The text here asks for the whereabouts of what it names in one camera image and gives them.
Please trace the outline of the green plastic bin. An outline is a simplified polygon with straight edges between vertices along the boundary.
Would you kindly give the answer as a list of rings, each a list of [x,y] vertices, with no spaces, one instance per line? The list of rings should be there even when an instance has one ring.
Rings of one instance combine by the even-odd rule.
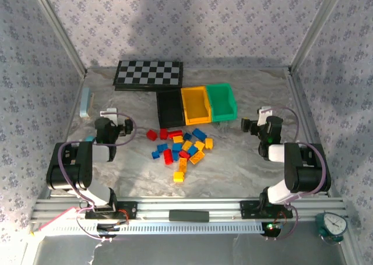
[[[209,84],[206,86],[210,102],[212,121],[223,122],[237,119],[237,103],[230,84]]]

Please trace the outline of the black plastic bin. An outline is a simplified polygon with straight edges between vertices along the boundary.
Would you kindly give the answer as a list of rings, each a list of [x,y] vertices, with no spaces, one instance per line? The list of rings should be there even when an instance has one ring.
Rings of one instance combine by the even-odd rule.
[[[186,125],[181,89],[158,91],[156,98],[160,128]]]

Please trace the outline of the long blue lego brick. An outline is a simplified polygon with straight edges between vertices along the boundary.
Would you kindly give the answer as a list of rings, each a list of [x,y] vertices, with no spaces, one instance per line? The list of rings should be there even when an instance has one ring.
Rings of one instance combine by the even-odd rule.
[[[192,131],[192,134],[200,141],[204,142],[205,139],[207,138],[207,135],[202,132],[200,129],[198,128],[195,128],[193,131]]]

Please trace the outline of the yellow plastic bin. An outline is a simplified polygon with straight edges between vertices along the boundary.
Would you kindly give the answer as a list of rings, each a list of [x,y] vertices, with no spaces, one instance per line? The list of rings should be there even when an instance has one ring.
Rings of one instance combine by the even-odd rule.
[[[205,86],[183,87],[181,95],[186,125],[212,122],[212,110]]]

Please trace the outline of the light blue eraser block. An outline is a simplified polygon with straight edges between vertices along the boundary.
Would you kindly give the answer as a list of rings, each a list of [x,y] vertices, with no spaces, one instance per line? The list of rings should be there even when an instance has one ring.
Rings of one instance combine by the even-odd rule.
[[[88,118],[93,111],[94,93],[89,87],[84,87],[81,93],[79,116],[81,118]]]

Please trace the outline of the black and white chessboard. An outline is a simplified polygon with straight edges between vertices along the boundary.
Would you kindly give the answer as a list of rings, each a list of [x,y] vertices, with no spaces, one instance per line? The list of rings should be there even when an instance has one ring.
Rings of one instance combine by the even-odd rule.
[[[116,90],[159,91],[182,87],[183,63],[177,61],[119,61]]]

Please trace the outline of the black connector box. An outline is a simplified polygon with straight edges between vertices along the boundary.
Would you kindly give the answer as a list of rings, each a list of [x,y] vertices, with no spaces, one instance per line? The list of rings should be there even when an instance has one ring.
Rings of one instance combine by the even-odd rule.
[[[100,238],[115,238],[119,231],[120,225],[116,224],[97,224],[96,230]]]

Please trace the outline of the circuit board with lights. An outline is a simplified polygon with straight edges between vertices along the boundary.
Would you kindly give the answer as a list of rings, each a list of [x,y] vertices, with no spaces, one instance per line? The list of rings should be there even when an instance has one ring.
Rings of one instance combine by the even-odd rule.
[[[263,222],[262,228],[264,231],[264,233],[261,234],[262,236],[267,238],[277,238],[281,233],[283,224],[280,222]]]

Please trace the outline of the teal analog clock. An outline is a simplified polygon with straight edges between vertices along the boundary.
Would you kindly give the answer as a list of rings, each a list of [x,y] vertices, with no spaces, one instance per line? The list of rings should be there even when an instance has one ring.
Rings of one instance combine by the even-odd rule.
[[[337,245],[343,241],[343,235],[348,229],[344,217],[335,213],[323,212],[316,215],[315,222],[319,236],[328,245]]]

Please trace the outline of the aluminium side rail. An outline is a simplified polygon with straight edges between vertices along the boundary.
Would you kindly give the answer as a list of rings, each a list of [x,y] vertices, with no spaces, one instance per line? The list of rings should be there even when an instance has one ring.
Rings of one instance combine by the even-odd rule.
[[[300,135],[296,137],[295,142],[298,143],[300,150],[305,151],[304,160],[309,161],[309,164],[304,164],[301,167],[301,175],[304,175],[306,180],[317,180],[315,187],[311,191],[303,192],[302,196],[306,197],[319,192],[327,192],[331,185],[331,179],[308,101],[297,78],[290,74],[289,69],[286,69],[285,73],[290,85],[291,95],[293,96],[294,111],[300,131]]]
[[[80,96],[81,96],[81,92],[82,92],[82,88],[83,88],[83,85],[84,85],[84,82],[85,82],[85,78],[86,78],[86,73],[84,73],[82,75],[82,77],[80,78],[80,81],[79,81],[79,87],[77,88],[77,92],[76,92],[76,95],[75,95],[75,100],[73,102],[73,106],[72,106],[72,109],[68,115],[68,119],[67,119],[67,124],[65,126],[65,130],[64,130],[64,133],[61,137],[61,141],[62,142],[65,142],[67,141],[68,139],[68,136],[69,136],[69,130],[72,126],[72,122],[73,122],[73,119],[74,119],[74,116],[75,116],[75,111],[78,107],[78,103],[80,102]]]

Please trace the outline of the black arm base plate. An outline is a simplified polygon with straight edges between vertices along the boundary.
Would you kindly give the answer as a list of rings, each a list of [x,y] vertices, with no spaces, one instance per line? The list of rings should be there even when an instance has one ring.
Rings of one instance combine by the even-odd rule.
[[[133,220],[137,215],[137,202],[118,201],[116,206],[98,206],[93,210],[86,211],[85,219],[91,220]]]
[[[262,206],[259,200],[240,201],[240,212],[242,219],[275,219],[293,218],[291,210],[278,204],[266,204]]]

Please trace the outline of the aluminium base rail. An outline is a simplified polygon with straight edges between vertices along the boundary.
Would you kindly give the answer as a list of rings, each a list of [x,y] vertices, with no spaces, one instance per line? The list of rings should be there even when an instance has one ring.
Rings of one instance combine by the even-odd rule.
[[[243,198],[184,198],[184,197],[121,197],[120,201],[137,202],[136,221],[164,222],[170,210],[208,211],[210,221],[240,220],[240,202]],[[346,205],[339,197],[309,197],[291,202],[301,220],[310,220],[323,212],[348,217]],[[70,207],[79,207],[75,197],[38,199],[30,221],[47,222]]]

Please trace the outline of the aluminium frame post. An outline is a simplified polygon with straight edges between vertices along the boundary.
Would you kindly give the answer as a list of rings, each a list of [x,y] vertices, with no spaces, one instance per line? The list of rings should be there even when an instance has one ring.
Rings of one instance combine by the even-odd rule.
[[[321,32],[323,26],[326,24],[328,17],[333,12],[338,0],[323,0],[314,20],[312,21],[305,38],[303,39],[291,65],[289,66],[289,72],[293,75],[297,69],[301,66],[309,51],[312,48],[315,40]]]
[[[85,76],[86,68],[81,61],[78,52],[74,48],[71,40],[68,37],[66,30],[64,29],[62,22],[55,13],[52,3],[49,0],[36,0],[43,11],[48,23],[52,27],[56,37],[59,39],[62,47],[66,51],[69,59],[72,61],[75,69],[81,76]]]

